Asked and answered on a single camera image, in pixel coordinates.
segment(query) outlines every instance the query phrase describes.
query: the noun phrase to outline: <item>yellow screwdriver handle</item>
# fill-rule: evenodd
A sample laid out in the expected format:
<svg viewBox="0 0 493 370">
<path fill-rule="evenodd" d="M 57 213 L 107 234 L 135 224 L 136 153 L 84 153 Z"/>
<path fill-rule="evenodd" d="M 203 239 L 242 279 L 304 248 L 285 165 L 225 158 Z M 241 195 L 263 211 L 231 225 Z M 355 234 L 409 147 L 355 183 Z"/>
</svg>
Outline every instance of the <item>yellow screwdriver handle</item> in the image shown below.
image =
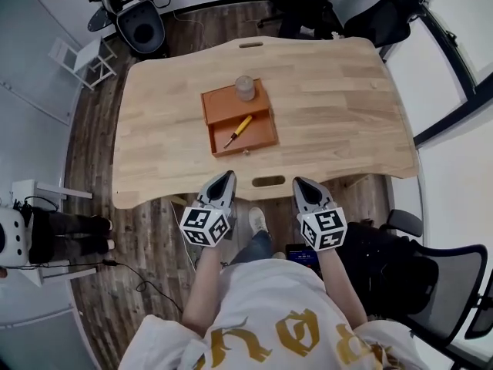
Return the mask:
<svg viewBox="0 0 493 370">
<path fill-rule="evenodd" d="M 247 126 L 250 124 L 250 122 L 252 121 L 253 117 L 251 115 L 247 116 L 245 118 L 245 120 L 241 123 L 241 125 L 238 126 L 238 129 L 236 129 L 234 131 L 234 133 L 239 136 L 246 128 Z"/>
</svg>

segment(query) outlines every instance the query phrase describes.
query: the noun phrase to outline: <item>person's right arm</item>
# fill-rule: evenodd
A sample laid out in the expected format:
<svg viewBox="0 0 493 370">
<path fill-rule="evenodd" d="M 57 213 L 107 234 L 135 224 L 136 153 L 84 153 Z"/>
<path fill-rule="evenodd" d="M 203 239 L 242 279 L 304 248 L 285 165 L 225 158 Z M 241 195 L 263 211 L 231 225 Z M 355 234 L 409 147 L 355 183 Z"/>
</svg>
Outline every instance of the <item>person's right arm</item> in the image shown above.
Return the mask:
<svg viewBox="0 0 493 370">
<path fill-rule="evenodd" d="M 325 291 L 343 312 L 349 325 L 355 329 L 368 322 L 360 298 L 351 285 L 346 269 L 335 250 L 317 252 L 318 262 L 324 276 Z"/>
</svg>

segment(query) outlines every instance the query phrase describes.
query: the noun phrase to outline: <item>orange tray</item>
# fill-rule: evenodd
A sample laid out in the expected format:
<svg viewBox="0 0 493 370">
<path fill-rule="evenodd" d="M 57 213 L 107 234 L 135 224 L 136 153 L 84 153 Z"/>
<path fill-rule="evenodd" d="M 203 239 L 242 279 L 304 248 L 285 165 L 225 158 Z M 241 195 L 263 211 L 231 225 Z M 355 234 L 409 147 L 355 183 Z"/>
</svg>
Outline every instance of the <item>orange tray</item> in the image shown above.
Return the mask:
<svg viewBox="0 0 493 370">
<path fill-rule="evenodd" d="M 254 80 L 255 97 L 244 102 L 234 86 L 202 94 L 203 115 L 209 129 L 210 149 L 215 157 L 256 150 L 277 144 L 276 127 L 267 92 L 260 79 Z M 250 125 L 224 149 L 231 135 L 251 115 Z"/>
</svg>

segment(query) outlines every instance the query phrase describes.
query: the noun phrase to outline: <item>screwdriver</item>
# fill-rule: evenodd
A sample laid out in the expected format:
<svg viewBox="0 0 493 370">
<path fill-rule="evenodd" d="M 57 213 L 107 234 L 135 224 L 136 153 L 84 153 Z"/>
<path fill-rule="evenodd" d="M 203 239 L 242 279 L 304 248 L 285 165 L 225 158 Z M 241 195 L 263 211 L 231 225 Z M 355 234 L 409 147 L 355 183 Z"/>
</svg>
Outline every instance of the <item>screwdriver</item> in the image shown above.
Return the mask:
<svg viewBox="0 0 493 370">
<path fill-rule="evenodd" d="M 226 143 L 224 146 L 224 149 L 226 149 L 230 144 L 233 142 L 234 139 L 236 139 L 250 124 L 252 121 L 253 117 L 251 115 L 247 116 L 245 120 L 241 123 L 241 125 L 238 126 L 238 129 L 234 131 L 234 133 L 231 135 L 230 140 Z"/>
</svg>

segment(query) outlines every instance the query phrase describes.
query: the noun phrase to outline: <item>dark wood floor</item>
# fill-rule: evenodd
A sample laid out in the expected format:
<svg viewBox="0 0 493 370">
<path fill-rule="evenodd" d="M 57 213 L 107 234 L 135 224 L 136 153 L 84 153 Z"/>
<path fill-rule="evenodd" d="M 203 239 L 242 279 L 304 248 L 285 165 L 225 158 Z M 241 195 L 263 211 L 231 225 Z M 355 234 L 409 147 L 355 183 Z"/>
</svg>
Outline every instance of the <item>dark wood floor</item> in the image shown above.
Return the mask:
<svg viewBox="0 0 493 370">
<path fill-rule="evenodd" d="M 178 22 L 169 16 L 165 26 L 172 56 L 242 37 L 275 36 L 279 23 L 266 24 L 261 30 L 255 25 L 257 19 L 269 14 L 266 3 L 254 2 L 207 8 L 178 16 L 178 19 L 200 21 L 203 28 L 197 22 Z M 118 75 L 97 86 L 94 92 L 82 91 L 65 172 L 67 187 L 93 192 L 94 199 L 67 200 L 64 210 L 111 218 L 114 223 L 111 236 L 116 242 L 116 249 L 107 257 L 128 264 L 183 307 L 193 282 L 193 269 L 186 256 L 171 203 L 165 199 L 155 199 L 133 210 L 116 210 L 112 205 L 112 154 L 119 105 L 126 73 L 136 62 L 118 39 L 112 41 L 112 47 L 118 55 L 118 59 L 112 61 Z M 354 177 L 346 177 L 333 180 L 327 186 L 334 199 L 344 207 L 348 220 L 370 217 L 378 224 L 383 223 L 388 213 L 384 178 L 368 176 L 351 185 L 354 181 Z M 189 199 L 194 197 L 193 194 L 183 196 Z M 253 205 L 262 208 L 266 214 L 278 251 L 288 243 L 302 242 L 292 198 L 253 203 L 238 200 L 238 219 L 233 240 L 226 245 L 223 253 L 225 261 L 230 261 L 250 239 L 247 213 Z M 183 207 L 175 205 L 175 210 L 179 218 Z M 91 256 L 76 261 L 99 260 L 101 257 Z M 84 329 L 104 369 L 118 367 L 145 315 L 155 314 L 164 319 L 179 320 L 179 312 L 152 288 L 137 292 L 135 288 L 139 282 L 139 278 L 124 266 L 101 267 L 97 274 L 72 282 Z"/>
</svg>

